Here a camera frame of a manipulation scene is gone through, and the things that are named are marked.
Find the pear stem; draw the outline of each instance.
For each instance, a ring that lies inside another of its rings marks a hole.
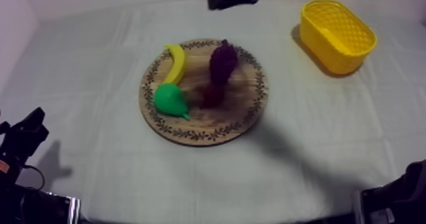
[[[190,120],[190,116],[189,116],[187,113],[182,114],[182,117],[183,117],[184,119],[186,119],[187,121],[189,121],[189,120]]]

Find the purple grapes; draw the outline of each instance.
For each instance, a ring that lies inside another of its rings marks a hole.
[[[216,48],[210,58],[210,81],[213,85],[223,86],[228,83],[232,71],[238,64],[238,56],[228,41],[222,40],[222,45]]]

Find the cable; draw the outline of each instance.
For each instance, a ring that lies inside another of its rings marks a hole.
[[[22,224],[25,224],[25,215],[23,214],[23,202],[24,202],[24,200],[25,200],[25,196],[26,196],[26,195],[27,195],[27,194],[23,194],[23,195],[22,195],[21,203],[20,203],[21,223],[22,223]]]
[[[41,186],[39,188],[37,188],[37,189],[34,188],[36,191],[40,191],[44,187],[44,184],[46,183],[46,179],[44,178],[44,175],[40,171],[40,169],[37,169],[34,166],[26,165],[26,164],[24,166],[22,166],[22,168],[24,168],[24,169],[33,169],[33,170],[37,171],[40,174],[40,176],[41,176]]]
[[[23,169],[33,169],[33,170],[37,171],[40,174],[40,177],[41,177],[41,186],[39,188],[37,188],[37,189],[35,189],[33,187],[27,187],[27,189],[29,189],[31,191],[34,191],[34,192],[40,191],[44,187],[44,184],[46,183],[44,175],[40,171],[40,169],[38,169],[38,168],[36,168],[34,166],[31,166],[31,165],[26,165],[26,164],[24,166],[22,166],[22,168]],[[25,224],[25,215],[23,213],[23,203],[25,202],[25,197],[27,196],[27,194],[28,193],[25,193],[25,194],[22,195],[21,202],[20,202],[20,212],[21,212],[21,223],[22,224]]]

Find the plastic fruit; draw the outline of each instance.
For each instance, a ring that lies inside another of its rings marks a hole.
[[[164,46],[169,49],[173,56],[173,67],[165,78],[163,84],[177,84],[181,81],[183,74],[185,73],[185,52],[179,44],[165,44]]]
[[[184,117],[187,120],[190,119],[188,106],[181,88],[175,84],[160,85],[154,94],[154,105],[163,113]]]

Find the grapes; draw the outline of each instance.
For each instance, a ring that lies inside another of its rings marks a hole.
[[[210,84],[204,88],[202,108],[215,108],[225,99],[225,88],[232,71],[238,64],[238,57],[227,40],[216,48],[210,58]]]
[[[238,57],[232,45],[225,39],[210,58],[210,81],[214,85],[226,85],[232,71],[238,64]]]

